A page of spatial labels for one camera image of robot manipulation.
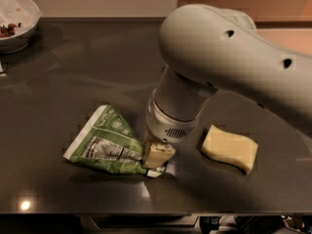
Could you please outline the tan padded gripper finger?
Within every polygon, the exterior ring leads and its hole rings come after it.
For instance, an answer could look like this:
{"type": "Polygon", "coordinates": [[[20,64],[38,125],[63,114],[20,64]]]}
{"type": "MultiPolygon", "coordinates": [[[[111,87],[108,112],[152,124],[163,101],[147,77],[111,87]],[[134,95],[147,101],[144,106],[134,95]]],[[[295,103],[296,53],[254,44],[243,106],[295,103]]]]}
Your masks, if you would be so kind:
{"type": "Polygon", "coordinates": [[[150,140],[145,146],[142,165],[147,169],[159,168],[169,161],[176,153],[170,143],[150,140]]]}

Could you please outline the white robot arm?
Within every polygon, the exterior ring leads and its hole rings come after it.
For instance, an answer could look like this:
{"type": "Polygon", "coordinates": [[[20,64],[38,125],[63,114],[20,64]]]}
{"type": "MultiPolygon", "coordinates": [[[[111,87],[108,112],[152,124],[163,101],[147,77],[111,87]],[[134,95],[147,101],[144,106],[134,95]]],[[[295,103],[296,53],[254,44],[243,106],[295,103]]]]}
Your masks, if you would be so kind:
{"type": "Polygon", "coordinates": [[[184,141],[218,90],[259,103],[311,135],[312,58],[260,37],[248,15],[200,4],[179,7],[160,27],[159,49],[166,66],[146,112],[153,137],[184,141]]]}

